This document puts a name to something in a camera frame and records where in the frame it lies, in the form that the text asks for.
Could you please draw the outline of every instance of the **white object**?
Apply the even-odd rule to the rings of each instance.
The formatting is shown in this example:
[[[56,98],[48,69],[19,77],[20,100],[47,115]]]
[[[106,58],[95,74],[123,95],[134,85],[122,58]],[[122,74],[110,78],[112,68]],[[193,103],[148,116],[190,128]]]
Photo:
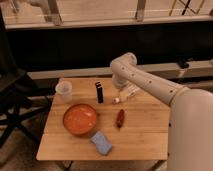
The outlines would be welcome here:
[[[132,53],[114,59],[113,83],[121,88],[129,80],[171,107],[168,171],[212,171],[213,94],[141,71],[136,63]]]
[[[134,96],[140,88],[134,84],[131,84],[127,87],[124,87],[120,92],[119,92],[119,97],[116,97],[114,99],[115,103],[120,103],[120,102],[125,102],[127,101],[130,97]]]
[[[56,85],[55,91],[61,96],[65,103],[72,101],[72,83],[61,81]]]

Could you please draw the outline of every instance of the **table leg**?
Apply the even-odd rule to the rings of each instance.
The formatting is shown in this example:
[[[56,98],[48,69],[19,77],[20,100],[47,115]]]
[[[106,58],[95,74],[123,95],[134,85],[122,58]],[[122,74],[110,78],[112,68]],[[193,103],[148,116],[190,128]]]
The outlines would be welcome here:
[[[19,5],[16,0],[10,0],[10,4],[12,6],[13,12],[18,13],[19,12]]]
[[[136,15],[135,15],[135,18],[137,21],[143,20],[145,5],[146,5],[146,0],[138,0],[137,11],[136,11]]]
[[[50,12],[52,15],[52,22],[56,25],[56,26],[60,26],[62,24],[62,19],[61,19],[61,15],[58,9],[58,4],[56,0],[48,0],[48,4],[49,4],[49,8],[50,8]]]
[[[55,161],[55,164],[62,170],[62,171],[69,171],[74,161],[70,161],[68,167],[62,161]]]
[[[159,161],[152,167],[152,170],[153,170],[153,171],[156,171],[156,170],[159,169],[165,162],[166,162],[166,160],[159,160]]]

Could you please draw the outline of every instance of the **plastic cup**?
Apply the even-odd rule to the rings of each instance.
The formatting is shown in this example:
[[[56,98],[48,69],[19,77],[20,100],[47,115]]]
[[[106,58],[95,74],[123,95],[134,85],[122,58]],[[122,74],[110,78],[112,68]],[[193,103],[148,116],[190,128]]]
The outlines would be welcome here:
[[[65,103],[72,101],[72,83],[69,81],[61,81],[56,87],[55,91],[61,96]]]

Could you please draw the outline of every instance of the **bowl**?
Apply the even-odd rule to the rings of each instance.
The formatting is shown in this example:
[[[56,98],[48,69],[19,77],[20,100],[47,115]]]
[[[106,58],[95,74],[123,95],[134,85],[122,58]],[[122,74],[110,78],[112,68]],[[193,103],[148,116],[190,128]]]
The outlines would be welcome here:
[[[77,104],[71,106],[64,114],[64,127],[74,135],[89,133],[97,122],[97,113],[88,104]]]

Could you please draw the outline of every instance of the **sponge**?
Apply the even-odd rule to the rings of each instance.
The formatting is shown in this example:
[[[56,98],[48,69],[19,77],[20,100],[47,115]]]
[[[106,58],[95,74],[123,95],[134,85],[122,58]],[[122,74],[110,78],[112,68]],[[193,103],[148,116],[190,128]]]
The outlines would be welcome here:
[[[90,140],[96,145],[98,152],[102,155],[107,155],[112,149],[112,144],[100,131],[98,131]]]

